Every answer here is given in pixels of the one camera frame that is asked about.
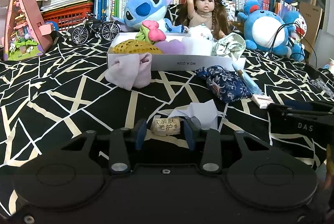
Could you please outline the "white paper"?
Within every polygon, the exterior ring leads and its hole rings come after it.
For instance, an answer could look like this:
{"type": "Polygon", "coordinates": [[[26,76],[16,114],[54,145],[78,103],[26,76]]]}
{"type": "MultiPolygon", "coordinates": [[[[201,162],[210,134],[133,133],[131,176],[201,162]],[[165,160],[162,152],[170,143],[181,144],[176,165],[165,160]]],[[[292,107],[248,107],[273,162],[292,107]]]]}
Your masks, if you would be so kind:
{"type": "Polygon", "coordinates": [[[213,100],[205,103],[191,103],[186,109],[174,109],[169,118],[172,117],[185,117],[196,118],[196,122],[201,128],[213,128],[218,129],[217,118],[219,112],[213,100]]]}

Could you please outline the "small beige printed pad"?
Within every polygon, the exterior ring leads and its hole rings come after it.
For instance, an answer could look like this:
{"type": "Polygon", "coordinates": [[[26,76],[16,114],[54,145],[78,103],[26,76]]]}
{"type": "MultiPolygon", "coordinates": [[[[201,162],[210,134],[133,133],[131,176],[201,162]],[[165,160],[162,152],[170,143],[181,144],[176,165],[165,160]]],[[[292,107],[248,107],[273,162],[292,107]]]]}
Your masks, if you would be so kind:
{"type": "Polygon", "coordinates": [[[181,121],[178,117],[162,118],[154,116],[151,131],[158,136],[178,135],[181,132],[181,121]]]}

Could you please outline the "navy floral drawstring pouch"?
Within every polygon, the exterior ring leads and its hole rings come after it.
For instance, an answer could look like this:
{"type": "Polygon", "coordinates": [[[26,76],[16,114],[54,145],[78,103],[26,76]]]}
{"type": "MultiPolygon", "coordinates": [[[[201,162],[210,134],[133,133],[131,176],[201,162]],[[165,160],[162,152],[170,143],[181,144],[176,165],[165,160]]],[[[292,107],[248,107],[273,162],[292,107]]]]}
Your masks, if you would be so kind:
{"type": "Polygon", "coordinates": [[[204,79],[208,89],[225,103],[247,99],[253,95],[236,72],[227,71],[222,66],[202,67],[197,69],[195,74],[204,79]]]}

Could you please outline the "light blue plastic packet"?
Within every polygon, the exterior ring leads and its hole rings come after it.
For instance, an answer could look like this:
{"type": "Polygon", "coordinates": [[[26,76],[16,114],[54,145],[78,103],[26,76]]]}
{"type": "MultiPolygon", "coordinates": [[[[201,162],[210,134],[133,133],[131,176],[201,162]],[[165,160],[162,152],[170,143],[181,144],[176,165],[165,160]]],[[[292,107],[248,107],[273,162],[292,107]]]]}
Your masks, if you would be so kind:
{"type": "Polygon", "coordinates": [[[235,72],[238,74],[239,78],[241,78],[241,80],[244,82],[244,84],[252,94],[255,95],[263,94],[259,86],[252,80],[252,78],[243,69],[241,69],[235,62],[232,63],[232,66],[235,72]]]}

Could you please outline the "pale pink cloth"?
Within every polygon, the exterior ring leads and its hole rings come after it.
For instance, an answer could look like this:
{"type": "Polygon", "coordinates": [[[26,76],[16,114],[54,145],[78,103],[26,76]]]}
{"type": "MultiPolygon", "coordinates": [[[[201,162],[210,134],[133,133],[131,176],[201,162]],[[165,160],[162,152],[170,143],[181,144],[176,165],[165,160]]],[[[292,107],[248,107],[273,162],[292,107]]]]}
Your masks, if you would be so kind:
{"type": "Polygon", "coordinates": [[[151,81],[152,55],[127,54],[117,57],[105,73],[105,79],[120,88],[143,88],[151,81]]]}

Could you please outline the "white foam block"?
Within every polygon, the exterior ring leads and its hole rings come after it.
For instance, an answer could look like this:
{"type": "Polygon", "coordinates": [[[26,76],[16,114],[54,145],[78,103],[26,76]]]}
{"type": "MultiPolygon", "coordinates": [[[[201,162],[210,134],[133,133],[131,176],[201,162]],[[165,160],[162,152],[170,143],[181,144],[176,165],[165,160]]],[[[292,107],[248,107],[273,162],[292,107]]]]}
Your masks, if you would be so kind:
{"type": "Polygon", "coordinates": [[[186,55],[210,56],[213,49],[213,41],[203,37],[186,36],[182,39],[186,55]]]}

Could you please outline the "green gingham floral cloth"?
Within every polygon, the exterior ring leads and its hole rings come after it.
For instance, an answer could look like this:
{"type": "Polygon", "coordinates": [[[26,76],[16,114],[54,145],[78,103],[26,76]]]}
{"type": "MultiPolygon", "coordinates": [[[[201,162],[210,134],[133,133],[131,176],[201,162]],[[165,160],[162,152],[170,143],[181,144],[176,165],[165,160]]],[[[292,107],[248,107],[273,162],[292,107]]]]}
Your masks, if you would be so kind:
{"type": "Polygon", "coordinates": [[[218,40],[212,49],[212,56],[230,57],[233,60],[241,58],[246,49],[246,42],[241,35],[230,33],[218,40]]]}

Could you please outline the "purple fluffy heart plush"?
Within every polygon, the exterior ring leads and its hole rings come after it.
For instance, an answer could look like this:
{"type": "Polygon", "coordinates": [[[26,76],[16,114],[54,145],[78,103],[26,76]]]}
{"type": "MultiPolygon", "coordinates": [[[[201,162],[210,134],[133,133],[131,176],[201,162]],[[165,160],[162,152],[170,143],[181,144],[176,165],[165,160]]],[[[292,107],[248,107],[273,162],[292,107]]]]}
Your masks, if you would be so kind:
{"type": "Polygon", "coordinates": [[[170,41],[164,40],[154,44],[155,47],[160,49],[163,54],[185,54],[186,46],[184,42],[181,42],[177,39],[170,41]]]}

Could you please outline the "white fluffy cat plush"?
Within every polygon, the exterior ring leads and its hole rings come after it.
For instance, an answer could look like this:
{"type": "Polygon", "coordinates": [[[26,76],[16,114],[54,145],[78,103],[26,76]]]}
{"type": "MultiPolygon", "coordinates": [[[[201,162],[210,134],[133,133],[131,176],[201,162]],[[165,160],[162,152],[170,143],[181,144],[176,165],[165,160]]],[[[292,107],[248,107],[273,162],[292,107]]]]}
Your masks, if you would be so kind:
{"type": "Polygon", "coordinates": [[[185,38],[198,43],[214,42],[212,31],[206,25],[190,27],[185,38]]]}

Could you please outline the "pink bow green scrunchie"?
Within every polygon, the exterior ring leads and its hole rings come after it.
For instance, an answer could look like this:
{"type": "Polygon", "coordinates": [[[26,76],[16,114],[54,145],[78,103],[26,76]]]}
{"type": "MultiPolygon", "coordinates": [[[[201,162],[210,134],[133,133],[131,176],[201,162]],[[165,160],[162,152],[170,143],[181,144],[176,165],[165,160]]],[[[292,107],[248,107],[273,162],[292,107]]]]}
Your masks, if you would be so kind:
{"type": "Polygon", "coordinates": [[[166,35],[159,29],[159,24],[156,21],[145,20],[137,33],[136,40],[150,44],[155,44],[166,40],[166,35]]]}

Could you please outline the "white cardboard box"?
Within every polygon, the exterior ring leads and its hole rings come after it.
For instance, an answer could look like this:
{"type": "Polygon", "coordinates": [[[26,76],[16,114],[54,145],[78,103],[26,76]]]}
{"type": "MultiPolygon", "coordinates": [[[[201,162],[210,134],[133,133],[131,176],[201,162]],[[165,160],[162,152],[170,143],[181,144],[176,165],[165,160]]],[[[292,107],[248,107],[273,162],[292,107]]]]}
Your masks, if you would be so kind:
{"type": "MultiPolygon", "coordinates": [[[[127,54],[114,53],[112,48],[125,40],[136,40],[135,33],[120,33],[111,43],[107,51],[108,66],[119,56],[127,54]]],[[[185,34],[167,33],[166,40],[170,41],[177,39],[182,41],[185,34]]],[[[238,60],[233,60],[230,57],[218,56],[197,56],[186,54],[152,54],[152,70],[153,71],[194,71],[198,68],[219,65],[227,71],[234,71],[232,63],[235,62],[241,69],[246,64],[245,56],[241,56],[238,60]]]]}

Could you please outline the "blue Doraemon plush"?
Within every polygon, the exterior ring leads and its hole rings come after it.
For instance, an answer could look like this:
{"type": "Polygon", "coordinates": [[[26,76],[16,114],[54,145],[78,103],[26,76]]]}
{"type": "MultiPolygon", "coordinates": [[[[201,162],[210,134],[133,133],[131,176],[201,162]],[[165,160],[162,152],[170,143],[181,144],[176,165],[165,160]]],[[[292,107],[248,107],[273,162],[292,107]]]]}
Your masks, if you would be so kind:
{"type": "Polygon", "coordinates": [[[307,23],[298,11],[289,11],[285,14],[283,21],[288,28],[288,41],[286,46],[289,51],[287,57],[300,62],[305,58],[305,46],[302,39],[307,33],[307,23]]]}

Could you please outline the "black white patterned cloth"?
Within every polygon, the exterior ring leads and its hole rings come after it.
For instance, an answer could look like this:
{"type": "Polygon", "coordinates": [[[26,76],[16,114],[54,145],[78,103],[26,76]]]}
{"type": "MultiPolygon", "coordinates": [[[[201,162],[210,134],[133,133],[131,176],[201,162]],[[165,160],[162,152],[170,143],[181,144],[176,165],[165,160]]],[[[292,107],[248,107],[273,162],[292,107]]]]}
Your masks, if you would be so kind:
{"type": "Polygon", "coordinates": [[[313,169],[325,161],[325,144],[269,130],[266,111],[250,99],[220,101],[193,72],[153,72],[151,83],[128,91],[109,83],[109,46],[76,47],[63,34],[41,57],[1,62],[1,216],[18,207],[11,179],[18,167],[86,130],[100,134],[151,120],[191,103],[213,100],[224,134],[244,130],[280,147],[313,169]]]}

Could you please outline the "blue round Marill plush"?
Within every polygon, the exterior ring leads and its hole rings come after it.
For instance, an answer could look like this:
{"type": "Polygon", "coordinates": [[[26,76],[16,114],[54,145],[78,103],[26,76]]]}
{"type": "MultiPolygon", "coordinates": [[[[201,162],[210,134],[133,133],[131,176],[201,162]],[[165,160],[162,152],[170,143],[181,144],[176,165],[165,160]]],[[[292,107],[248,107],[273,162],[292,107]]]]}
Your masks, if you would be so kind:
{"type": "Polygon", "coordinates": [[[257,0],[245,2],[243,12],[238,13],[238,21],[243,23],[246,49],[276,56],[291,54],[287,25],[276,13],[261,9],[257,0]]]}

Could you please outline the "brown haired baby doll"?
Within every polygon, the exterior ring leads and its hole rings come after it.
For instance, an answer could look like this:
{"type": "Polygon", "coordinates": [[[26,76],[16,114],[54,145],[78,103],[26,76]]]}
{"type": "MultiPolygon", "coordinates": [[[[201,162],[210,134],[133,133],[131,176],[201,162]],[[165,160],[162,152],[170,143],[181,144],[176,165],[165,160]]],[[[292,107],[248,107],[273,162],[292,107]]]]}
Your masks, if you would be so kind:
{"type": "Polygon", "coordinates": [[[205,25],[217,40],[231,32],[222,0],[186,0],[178,12],[176,23],[189,28],[205,25]]]}

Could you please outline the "miniature black bicycle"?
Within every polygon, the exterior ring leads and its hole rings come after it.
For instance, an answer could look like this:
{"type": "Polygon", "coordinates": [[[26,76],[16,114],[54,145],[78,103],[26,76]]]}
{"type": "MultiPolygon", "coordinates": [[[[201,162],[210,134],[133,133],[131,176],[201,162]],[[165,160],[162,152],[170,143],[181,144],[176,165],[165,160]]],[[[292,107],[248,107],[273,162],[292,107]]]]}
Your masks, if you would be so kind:
{"type": "Polygon", "coordinates": [[[115,21],[103,21],[95,18],[92,13],[87,13],[84,21],[70,32],[71,40],[75,45],[83,45],[93,38],[105,42],[112,42],[120,33],[120,25],[115,21]]]}

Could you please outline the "blue Stitch plush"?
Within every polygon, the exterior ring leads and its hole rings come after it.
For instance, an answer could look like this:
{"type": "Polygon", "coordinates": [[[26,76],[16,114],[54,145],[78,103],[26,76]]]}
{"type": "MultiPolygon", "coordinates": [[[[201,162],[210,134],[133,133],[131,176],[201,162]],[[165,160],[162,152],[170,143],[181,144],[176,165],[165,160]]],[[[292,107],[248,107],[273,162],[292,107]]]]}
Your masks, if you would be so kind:
{"type": "Polygon", "coordinates": [[[156,21],[159,29],[167,33],[183,33],[184,26],[174,26],[165,17],[171,0],[128,0],[123,18],[111,16],[119,24],[122,32],[139,31],[143,21],[156,21]]]}

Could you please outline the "red plastic basket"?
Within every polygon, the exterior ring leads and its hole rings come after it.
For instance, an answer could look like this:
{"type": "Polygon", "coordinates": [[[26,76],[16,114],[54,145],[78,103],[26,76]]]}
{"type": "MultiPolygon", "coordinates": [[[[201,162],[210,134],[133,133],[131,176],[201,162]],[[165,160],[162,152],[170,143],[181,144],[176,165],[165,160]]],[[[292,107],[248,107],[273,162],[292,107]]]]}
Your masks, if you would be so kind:
{"type": "Polygon", "coordinates": [[[81,24],[88,13],[93,12],[93,2],[78,3],[63,8],[43,12],[45,23],[51,22],[59,31],[65,31],[75,25],[81,24]]]}

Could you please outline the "pink triangular dollhouse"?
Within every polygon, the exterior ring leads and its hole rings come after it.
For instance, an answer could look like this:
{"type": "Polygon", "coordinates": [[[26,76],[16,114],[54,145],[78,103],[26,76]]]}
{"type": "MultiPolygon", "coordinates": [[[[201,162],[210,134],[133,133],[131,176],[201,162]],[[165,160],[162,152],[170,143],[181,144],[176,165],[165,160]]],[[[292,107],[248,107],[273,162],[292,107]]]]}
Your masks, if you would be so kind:
{"type": "Polygon", "coordinates": [[[20,61],[42,56],[53,44],[53,30],[53,24],[45,23],[36,0],[10,0],[2,38],[3,59],[20,61]]]}

